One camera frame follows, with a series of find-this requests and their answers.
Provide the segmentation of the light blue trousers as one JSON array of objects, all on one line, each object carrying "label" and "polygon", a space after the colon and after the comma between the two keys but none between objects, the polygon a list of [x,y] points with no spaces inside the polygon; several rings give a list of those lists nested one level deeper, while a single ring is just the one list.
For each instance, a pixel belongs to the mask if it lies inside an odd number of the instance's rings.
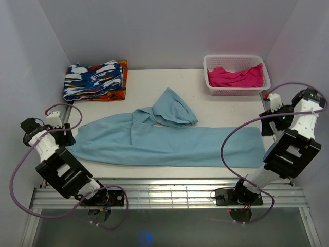
[{"label": "light blue trousers", "polygon": [[258,168],[265,154],[257,127],[199,127],[190,107],[166,89],[151,107],[108,116],[78,129],[77,158],[113,165]]}]

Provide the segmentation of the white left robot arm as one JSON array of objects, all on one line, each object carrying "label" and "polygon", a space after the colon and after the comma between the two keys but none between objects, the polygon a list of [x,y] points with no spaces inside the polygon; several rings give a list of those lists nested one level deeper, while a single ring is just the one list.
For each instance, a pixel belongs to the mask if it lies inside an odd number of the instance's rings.
[{"label": "white left robot arm", "polygon": [[25,132],[23,143],[34,147],[40,156],[40,164],[36,166],[37,173],[47,181],[61,196],[66,199],[74,197],[80,200],[86,196],[83,203],[89,206],[104,205],[109,200],[108,191],[103,185],[93,179],[92,174],[66,149],[75,143],[70,128],[66,123],[58,132],[41,135],[52,130],[51,125],[41,125],[35,118],[27,118],[20,124]]}]

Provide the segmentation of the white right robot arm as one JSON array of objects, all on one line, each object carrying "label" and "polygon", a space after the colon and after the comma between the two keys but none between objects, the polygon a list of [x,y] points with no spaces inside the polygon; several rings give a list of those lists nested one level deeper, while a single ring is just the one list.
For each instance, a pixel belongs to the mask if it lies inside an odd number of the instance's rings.
[{"label": "white right robot arm", "polygon": [[261,189],[273,181],[296,178],[321,150],[316,142],[314,128],[316,111],[325,107],[325,99],[315,89],[301,90],[290,105],[283,105],[279,94],[270,93],[265,98],[270,110],[260,114],[262,136],[274,134],[271,124],[282,131],[263,157],[264,165],[245,180],[239,179],[232,198],[237,204],[252,204]]}]

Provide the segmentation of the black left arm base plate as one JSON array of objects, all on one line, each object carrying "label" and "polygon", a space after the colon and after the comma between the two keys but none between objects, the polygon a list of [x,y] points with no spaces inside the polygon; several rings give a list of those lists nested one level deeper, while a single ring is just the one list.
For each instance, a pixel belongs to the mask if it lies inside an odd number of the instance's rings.
[{"label": "black left arm base plate", "polygon": [[120,207],[124,205],[125,194],[122,190],[104,189],[94,193],[91,197],[85,198],[81,206],[114,206]]}]

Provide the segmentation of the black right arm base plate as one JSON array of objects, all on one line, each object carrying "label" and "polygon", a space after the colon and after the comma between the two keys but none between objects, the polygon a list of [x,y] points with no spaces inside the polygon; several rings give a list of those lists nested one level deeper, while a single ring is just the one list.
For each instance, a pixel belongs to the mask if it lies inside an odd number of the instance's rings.
[{"label": "black right arm base plate", "polygon": [[261,195],[247,197],[235,192],[232,187],[218,188],[214,191],[217,206],[261,206],[263,199]]}]

